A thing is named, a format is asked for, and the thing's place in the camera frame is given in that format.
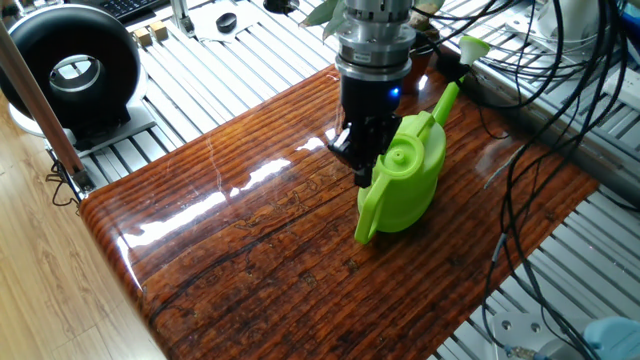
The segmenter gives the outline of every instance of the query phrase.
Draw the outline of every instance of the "black knob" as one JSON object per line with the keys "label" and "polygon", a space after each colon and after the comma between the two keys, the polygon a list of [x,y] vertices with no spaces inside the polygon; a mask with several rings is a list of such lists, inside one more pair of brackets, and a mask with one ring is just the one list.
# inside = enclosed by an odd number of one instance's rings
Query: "black knob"
{"label": "black knob", "polygon": [[238,23],[238,17],[234,13],[226,13],[216,20],[216,26],[218,31],[223,34],[228,34],[236,28]]}
{"label": "black knob", "polygon": [[276,14],[288,14],[298,8],[298,0],[264,0],[264,8]]}

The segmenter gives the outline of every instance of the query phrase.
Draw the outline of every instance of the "metal cylinder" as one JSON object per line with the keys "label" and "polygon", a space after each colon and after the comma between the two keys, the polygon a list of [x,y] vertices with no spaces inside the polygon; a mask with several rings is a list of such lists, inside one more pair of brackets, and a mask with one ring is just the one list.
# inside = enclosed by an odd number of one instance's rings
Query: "metal cylinder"
{"label": "metal cylinder", "polygon": [[415,31],[406,25],[413,0],[345,0],[348,25],[338,33],[336,67],[365,81],[390,81],[411,69]]}

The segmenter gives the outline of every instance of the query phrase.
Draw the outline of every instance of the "wooden floor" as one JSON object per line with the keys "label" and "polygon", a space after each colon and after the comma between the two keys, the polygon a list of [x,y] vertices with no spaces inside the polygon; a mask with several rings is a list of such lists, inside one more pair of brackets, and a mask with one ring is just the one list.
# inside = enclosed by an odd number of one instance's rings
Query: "wooden floor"
{"label": "wooden floor", "polygon": [[[164,359],[0,93],[0,359]],[[71,192],[61,191],[59,200]]]}

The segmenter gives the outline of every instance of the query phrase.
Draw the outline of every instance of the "green watering can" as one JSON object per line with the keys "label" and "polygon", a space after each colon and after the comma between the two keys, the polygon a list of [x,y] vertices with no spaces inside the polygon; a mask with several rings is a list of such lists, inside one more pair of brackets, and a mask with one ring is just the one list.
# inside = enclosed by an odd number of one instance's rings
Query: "green watering can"
{"label": "green watering can", "polygon": [[[465,36],[459,43],[460,63],[471,65],[490,48]],[[363,244],[376,231],[398,232],[418,221],[431,204],[446,153],[443,126],[460,89],[450,83],[433,113],[405,116],[386,154],[373,168],[372,185],[358,192],[360,219],[355,239]]]}

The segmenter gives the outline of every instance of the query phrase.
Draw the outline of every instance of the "watering can spout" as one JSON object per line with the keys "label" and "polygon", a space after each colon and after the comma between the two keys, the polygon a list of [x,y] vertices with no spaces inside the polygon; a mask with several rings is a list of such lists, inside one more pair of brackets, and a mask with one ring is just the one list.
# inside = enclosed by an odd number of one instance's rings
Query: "watering can spout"
{"label": "watering can spout", "polygon": [[449,83],[447,88],[444,90],[442,97],[438,100],[438,104],[436,104],[435,109],[433,109],[433,117],[440,126],[444,126],[447,122],[449,112],[451,112],[451,108],[458,97],[458,92],[460,92],[458,85],[456,85],[456,83]]}
{"label": "watering can spout", "polygon": [[[487,55],[489,50],[491,50],[487,43],[471,36],[463,36],[458,45],[460,46],[460,63],[467,66],[471,66],[471,64]],[[450,83],[433,110],[433,117],[441,126],[444,126],[447,121],[449,112],[451,112],[451,108],[459,92],[460,88],[458,85],[453,82]]]}

